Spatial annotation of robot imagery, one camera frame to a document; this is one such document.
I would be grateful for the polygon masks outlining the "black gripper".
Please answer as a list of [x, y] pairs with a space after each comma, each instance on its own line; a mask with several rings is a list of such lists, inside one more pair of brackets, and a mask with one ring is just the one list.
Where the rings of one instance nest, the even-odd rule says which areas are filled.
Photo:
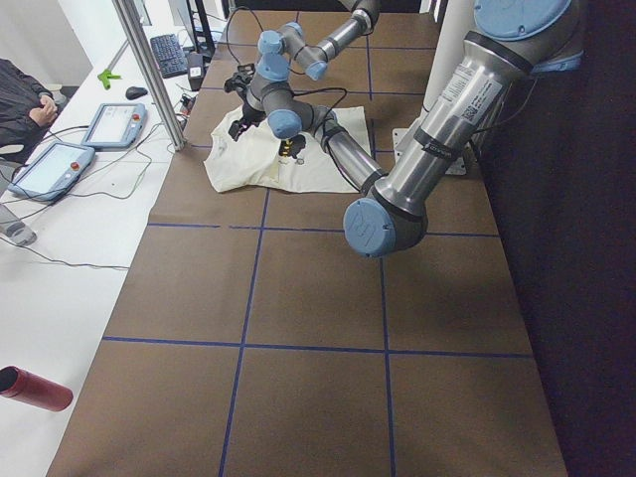
[[255, 114], [244, 113], [240, 119], [234, 120], [229, 129], [229, 136], [234, 142], [238, 142], [252, 126], [259, 126], [258, 111]]
[[225, 81], [224, 92], [246, 94], [254, 74], [254, 64], [238, 65], [237, 70], [233, 73], [233, 75]]

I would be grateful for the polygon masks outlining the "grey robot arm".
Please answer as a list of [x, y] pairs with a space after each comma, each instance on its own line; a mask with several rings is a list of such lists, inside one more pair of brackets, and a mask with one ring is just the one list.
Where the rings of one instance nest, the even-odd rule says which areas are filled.
[[318, 43], [308, 43], [297, 22], [262, 32], [257, 42], [259, 57], [252, 84], [257, 80], [288, 81], [293, 66], [311, 80], [319, 81], [330, 62], [359, 38], [374, 32], [381, 13], [380, 1], [341, 1], [341, 4], [350, 16]]
[[318, 80], [346, 47], [375, 30], [378, 2], [350, 1], [347, 9], [350, 18], [315, 46], [305, 42], [296, 23], [261, 34], [259, 61], [238, 88], [242, 116], [230, 127], [230, 136], [239, 138], [262, 122], [281, 140], [311, 134], [361, 193], [344, 216], [348, 244], [361, 255], [381, 257], [423, 239], [425, 199], [512, 82], [579, 66], [587, 5], [474, 2], [463, 59], [391, 171], [363, 150], [332, 110], [297, 100], [288, 83], [291, 64]]

